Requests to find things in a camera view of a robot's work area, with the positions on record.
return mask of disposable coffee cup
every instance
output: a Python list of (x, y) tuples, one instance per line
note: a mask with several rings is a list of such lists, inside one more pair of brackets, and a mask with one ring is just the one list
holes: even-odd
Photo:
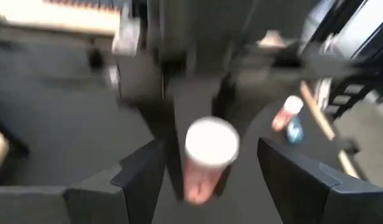
[(239, 154), (240, 137), (227, 121), (205, 117), (191, 124), (186, 135), (184, 198), (194, 204), (209, 200), (223, 170)]

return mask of white cup lid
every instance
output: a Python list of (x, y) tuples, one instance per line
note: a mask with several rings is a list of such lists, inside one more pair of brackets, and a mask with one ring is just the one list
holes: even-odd
[(194, 121), (186, 135), (186, 154), (207, 167), (225, 167), (238, 156), (240, 136), (227, 121), (205, 117)]
[(292, 114), (298, 114), (301, 111), (303, 106), (303, 100), (298, 97), (291, 95), (289, 96), (284, 103), (284, 109)]

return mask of concrete floor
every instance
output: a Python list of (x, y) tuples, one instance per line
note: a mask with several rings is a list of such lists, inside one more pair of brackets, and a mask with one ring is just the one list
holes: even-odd
[(383, 105), (373, 103), (374, 94), (357, 103), (335, 121), (342, 136), (352, 137), (360, 147), (356, 162), (369, 182), (383, 187)]

